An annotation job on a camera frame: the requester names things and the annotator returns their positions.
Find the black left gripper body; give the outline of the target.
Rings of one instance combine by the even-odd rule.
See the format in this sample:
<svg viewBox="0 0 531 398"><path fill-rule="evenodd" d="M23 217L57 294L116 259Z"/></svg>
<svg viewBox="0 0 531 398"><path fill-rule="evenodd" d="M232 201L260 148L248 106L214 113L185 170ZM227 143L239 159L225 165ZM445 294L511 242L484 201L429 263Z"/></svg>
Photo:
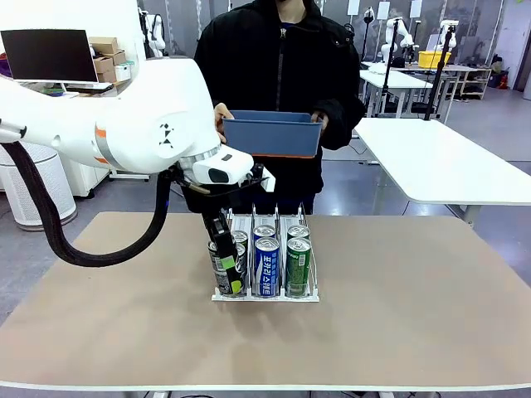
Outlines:
<svg viewBox="0 0 531 398"><path fill-rule="evenodd" d="M192 182L178 167L178 185L188 210L197 214L239 207L253 194L264 191L263 185L269 182L268 171L261 163L256 163L242 182L229 185Z"/></svg>

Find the person's right hand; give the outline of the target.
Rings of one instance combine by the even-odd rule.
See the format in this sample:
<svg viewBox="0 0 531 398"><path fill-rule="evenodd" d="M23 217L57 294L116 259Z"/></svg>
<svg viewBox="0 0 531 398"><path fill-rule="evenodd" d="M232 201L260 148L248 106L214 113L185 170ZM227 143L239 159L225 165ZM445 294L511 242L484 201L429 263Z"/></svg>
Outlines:
<svg viewBox="0 0 531 398"><path fill-rule="evenodd" d="M214 107L214 114L215 114L215 128L217 131L217 134L221 140L222 143L227 142L227 138L225 137L224 133L224 120L225 119L234 119L234 116L229 111L227 106L223 103L218 103Z"/></svg>

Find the person's left hand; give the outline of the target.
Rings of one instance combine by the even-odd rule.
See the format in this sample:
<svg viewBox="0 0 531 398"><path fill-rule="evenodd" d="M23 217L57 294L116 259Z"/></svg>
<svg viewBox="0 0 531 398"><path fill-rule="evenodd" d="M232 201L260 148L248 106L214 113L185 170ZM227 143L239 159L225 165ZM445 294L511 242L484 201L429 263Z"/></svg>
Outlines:
<svg viewBox="0 0 531 398"><path fill-rule="evenodd" d="M322 111L314 111L311 115L311 122L320 125L319 136L322 138L329 124L328 115Z"/></svg>

